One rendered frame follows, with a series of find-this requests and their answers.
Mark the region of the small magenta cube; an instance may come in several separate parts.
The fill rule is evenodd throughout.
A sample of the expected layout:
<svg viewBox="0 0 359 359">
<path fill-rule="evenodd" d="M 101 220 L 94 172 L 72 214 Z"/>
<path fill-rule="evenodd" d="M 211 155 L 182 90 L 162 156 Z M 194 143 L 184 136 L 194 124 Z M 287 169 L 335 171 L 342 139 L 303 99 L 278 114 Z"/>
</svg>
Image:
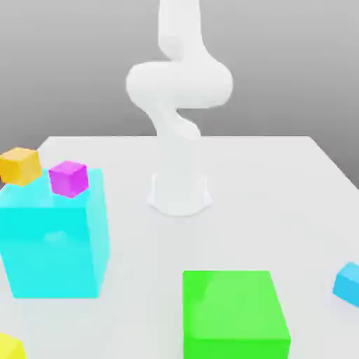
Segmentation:
<svg viewBox="0 0 359 359">
<path fill-rule="evenodd" d="M 89 187 L 87 166 L 73 161 L 63 161 L 48 170 L 52 192 L 74 198 Z"/>
</svg>

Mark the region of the small orange cube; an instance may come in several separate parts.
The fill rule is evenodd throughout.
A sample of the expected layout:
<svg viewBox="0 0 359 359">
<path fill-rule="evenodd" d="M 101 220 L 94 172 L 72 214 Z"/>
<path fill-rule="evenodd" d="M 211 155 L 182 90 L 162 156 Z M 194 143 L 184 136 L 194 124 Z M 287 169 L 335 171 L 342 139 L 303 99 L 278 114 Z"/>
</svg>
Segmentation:
<svg viewBox="0 0 359 359">
<path fill-rule="evenodd" d="M 40 176 L 37 150 L 16 147 L 0 155 L 0 178 L 4 184 L 24 187 Z"/>
</svg>

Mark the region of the small blue cube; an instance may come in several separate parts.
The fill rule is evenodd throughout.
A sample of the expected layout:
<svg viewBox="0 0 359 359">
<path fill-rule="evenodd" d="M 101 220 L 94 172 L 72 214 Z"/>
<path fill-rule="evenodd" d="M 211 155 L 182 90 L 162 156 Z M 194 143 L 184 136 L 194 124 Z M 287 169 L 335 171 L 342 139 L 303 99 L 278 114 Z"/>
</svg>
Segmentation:
<svg viewBox="0 0 359 359">
<path fill-rule="evenodd" d="M 336 275 L 333 294 L 359 308 L 359 265 L 347 263 Z"/>
</svg>

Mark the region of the small yellow cube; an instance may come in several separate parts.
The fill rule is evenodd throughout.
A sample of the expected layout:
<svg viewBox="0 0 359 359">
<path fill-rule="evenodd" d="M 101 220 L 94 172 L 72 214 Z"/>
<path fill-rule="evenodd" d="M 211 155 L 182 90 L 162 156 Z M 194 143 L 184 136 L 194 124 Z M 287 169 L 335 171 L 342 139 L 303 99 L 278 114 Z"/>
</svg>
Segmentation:
<svg viewBox="0 0 359 359">
<path fill-rule="evenodd" d="M 8 334 L 0 333 L 0 359 L 27 359 L 22 342 Z"/>
</svg>

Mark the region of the large green box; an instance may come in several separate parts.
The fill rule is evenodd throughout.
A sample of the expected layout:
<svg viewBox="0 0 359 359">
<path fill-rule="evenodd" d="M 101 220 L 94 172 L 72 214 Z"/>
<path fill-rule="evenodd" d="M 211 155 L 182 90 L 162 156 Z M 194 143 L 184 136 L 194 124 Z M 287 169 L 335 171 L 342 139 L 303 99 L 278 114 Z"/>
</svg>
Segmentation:
<svg viewBox="0 0 359 359">
<path fill-rule="evenodd" d="M 184 271 L 182 313 L 184 359 L 288 359 L 269 271 Z"/>
</svg>

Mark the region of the large cyan box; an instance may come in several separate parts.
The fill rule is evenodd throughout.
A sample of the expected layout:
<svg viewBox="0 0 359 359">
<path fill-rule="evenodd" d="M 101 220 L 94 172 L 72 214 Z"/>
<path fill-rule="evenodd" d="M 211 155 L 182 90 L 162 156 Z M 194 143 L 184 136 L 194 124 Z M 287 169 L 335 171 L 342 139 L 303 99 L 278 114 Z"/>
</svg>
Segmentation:
<svg viewBox="0 0 359 359">
<path fill-rule="evenodd" d="M 100 169 L 74 198 L 54 194 L 45 172 L 0 189 L 0 256 L 15 298 L 96 298 L 110 256 Z"/>
</svg>

